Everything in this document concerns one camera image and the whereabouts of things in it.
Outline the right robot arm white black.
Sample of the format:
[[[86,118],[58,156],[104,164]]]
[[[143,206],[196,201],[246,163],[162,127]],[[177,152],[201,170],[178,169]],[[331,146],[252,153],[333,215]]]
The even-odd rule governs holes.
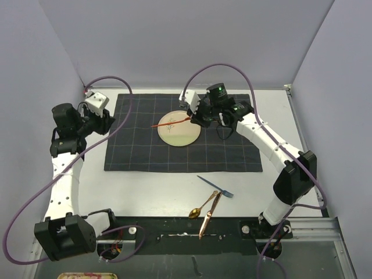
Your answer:
[[[271,238],[280,230],[280,221],[290,208],[313,187],[317,158],[292,146],[260,117],[247,101],[229,96],[223,83],[207,88],[200,98],[195,91],[185,91],[179,100],[187,105],[191,122],[208,128],[212,122],[248,139],[273,164],[279,173],[273,185],[274,198],[259,217],[259,232]]]

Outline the gold metal spoon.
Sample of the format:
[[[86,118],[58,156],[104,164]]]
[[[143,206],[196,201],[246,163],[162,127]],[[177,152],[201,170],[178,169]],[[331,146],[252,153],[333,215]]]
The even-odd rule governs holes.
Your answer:
[[[200,216],[200,213],[202,211],[202,209],[205,207],[206,204],[208,204],[212,199],[214,199],[217,194],[219,192],[218,191],[213,191],[213,193],[211,194],[211,196],[198,208],[194,208],[190,211],[189,215],[188,215],[188,218],[189,219],[196,219]]]

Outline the floral tray edge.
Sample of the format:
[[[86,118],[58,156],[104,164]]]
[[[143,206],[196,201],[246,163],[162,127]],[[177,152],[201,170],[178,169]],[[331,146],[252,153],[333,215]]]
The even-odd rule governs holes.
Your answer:
[[[80,272],[80,273],[62,273],[57,279],[118,279],[114,273],[91,273],[91,272]]]

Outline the orange plastic fork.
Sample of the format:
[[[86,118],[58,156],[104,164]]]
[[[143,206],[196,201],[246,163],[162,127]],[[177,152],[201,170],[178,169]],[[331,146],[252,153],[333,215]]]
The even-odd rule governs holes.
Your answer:
[[[171,125],[183,123],[183,122],[189,121],[189,120],[191,120],[191,118],[186,117],[186,118],[184,118],[182,120],[178,120],[178,121],[170,121],[170,122],[167,122],[167,123],[152,125],[151,128],[156,128],[156,127],[161,127],[161,126],[171,126]]]

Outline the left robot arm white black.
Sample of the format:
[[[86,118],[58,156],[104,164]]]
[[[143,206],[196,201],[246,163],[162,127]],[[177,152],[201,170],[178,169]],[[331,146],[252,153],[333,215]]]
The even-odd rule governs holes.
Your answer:
[[[115,121],[104,105],[84,104],[82,112],[70,103],[52,109],[56,124],[50,147],[54,182],[44,219],[34,226],[34,235],[51,261],[95,252],[100,235],[111,239],[119,229],[111,209],[86,216],[79,213],[78,187],[87,147],[85,139],[92,133],[107,134]]]

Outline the copper metal knife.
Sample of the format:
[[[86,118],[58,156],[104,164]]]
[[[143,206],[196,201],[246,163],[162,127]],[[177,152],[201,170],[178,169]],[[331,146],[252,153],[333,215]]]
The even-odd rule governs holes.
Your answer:
[[[215,211],[215,209],[216,209],[216,207],[217,207],[217,204],[218,204],[218,202],[219,202],[221,196],[222,196],[222,192],[220,191],[220,192],[216,195],[216,197],[214,198],[210,210],[208,210],[207,214],[205,215],[205,218],[204,218],[203,223],[202,223],[202,225],[201,225],[201,228],[200,228],[200,230],[199,230],[199,235],[198,235],[199,240],[202,239],[202,237],[203,237],[203,235],[204,235],[204,233],[205,233],[205,231],[206,231],[206,228],[207,228],[207,226],[208,226],[208,224],[209,224],[209,222],[210,222],[210,219],[212,218],[212,215],[213,215],[213,213],[214,213],[214,211]]]

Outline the blue plastic fork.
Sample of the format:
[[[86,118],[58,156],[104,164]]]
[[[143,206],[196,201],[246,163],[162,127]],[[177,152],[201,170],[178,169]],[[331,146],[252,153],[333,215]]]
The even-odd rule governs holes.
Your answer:
[[[218,187],[217,185],[215,185],[214,183],[208,181],[207,179],[205,179],[205,178],[203,178],[203,177],[201,177],[199,175],[197,175],[197,177],[200,180],[202,180],[203,182],[207,183],[208,185],[210,185],[210,186],[214,187],[215,189],[219,190],[222,193],[222,195],[224,195],[225,197],[227,197],[227,198],[233,198],[234,197],[234,194],[232,194],[231,192],[228,192],[227,190],[224,190],[224,189]]]

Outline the dark grey checked cloth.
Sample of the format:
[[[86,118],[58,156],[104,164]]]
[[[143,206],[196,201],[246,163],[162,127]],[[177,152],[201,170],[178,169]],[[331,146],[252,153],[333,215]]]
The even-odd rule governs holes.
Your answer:
[[[138,94],[130,102],[117,97],[112,130],[123,127],[108,140],[105,171],[159,173],[250,172],[263,170],[260,153],[248,139],[212,123],[191,145],[170,146],[154,125],[179,110],[176,94]]]

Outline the beige plate with plant motif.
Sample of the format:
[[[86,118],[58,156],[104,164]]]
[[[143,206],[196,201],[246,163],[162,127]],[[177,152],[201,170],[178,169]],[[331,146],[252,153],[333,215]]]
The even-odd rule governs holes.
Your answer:
[[[189,117],[185,111],[175,110],[164,115],[158,124],[167,123],[170,121],[182,120]],[[171,126],[156,127],[158,135],[166,144],[176,147],[187,146],[195,142],[201,133],[201,127],[197,124],[192,124],[191,121],[174,124]]]

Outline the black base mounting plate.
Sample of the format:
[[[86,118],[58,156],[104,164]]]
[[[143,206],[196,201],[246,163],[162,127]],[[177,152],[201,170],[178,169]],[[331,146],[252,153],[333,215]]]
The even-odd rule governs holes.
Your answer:
[[[269,254],[281,253],[281,240],[291,239],[291,224],[285,221],[279,232],[260,224],[255,217],[212,217],[203,237],[199,230],[203,218],[117,217],[116,227],[98,239],[97,254],[105,259],[136,255],[256,255],[269,238]]]

